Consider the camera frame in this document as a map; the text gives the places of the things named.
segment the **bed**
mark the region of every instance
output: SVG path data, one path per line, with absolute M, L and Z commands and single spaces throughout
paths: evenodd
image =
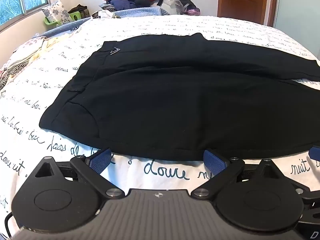
M 81 63 L 104 41 L 121 41 L 147 34 L 194 33 L 202 33 L 208 40 L 264 46 L 317 60 L 283 32 L 236 19 L 171 15 L 90 19 L 84 22 L 71 37 L 55 44 L 0 91 L 0 221 L 4 221 L 11 211 L 10 203 L 15 193 L 44 156 L 52 156 L 58 162 L 69 161 L 74 156 L 90 156 L 98 150 L 42 130 L 38 125 L 45 109 L 76 74 Z M 320 89 L 320 82 L 297 82 Z M 297 123 L 297 129 L 307 128 Z M 259 160 L 245 161 L 259 163 Z M 320 190 L 320 163 L 311 160 L 308 152 L 273 161 L 289 178 L 307 185 L 311 190 Z M 202 162 L 158 161 L 132 157 L 130 153 L 114 153 L 111 164 L 101 175 L 125 193 L 130 188 L 187 189 L 190 192 L 212 177 Z M 11 233 L 19 230 L 14 219 L 10 220 L 9 228 Z M 3 222 L 0 223 L 0 232 L 6 232 Z

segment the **pillow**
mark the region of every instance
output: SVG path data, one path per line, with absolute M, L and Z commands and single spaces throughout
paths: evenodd
M 68 14 L 68 11 L 64 8 L 60 0 L 44 8 L 41 8 L 41 10 L 50 23 L 60 21 L 61 25 L 63 25 L 69 22 L 73 22 L 73 19 L 70 17 L 70 14 Z

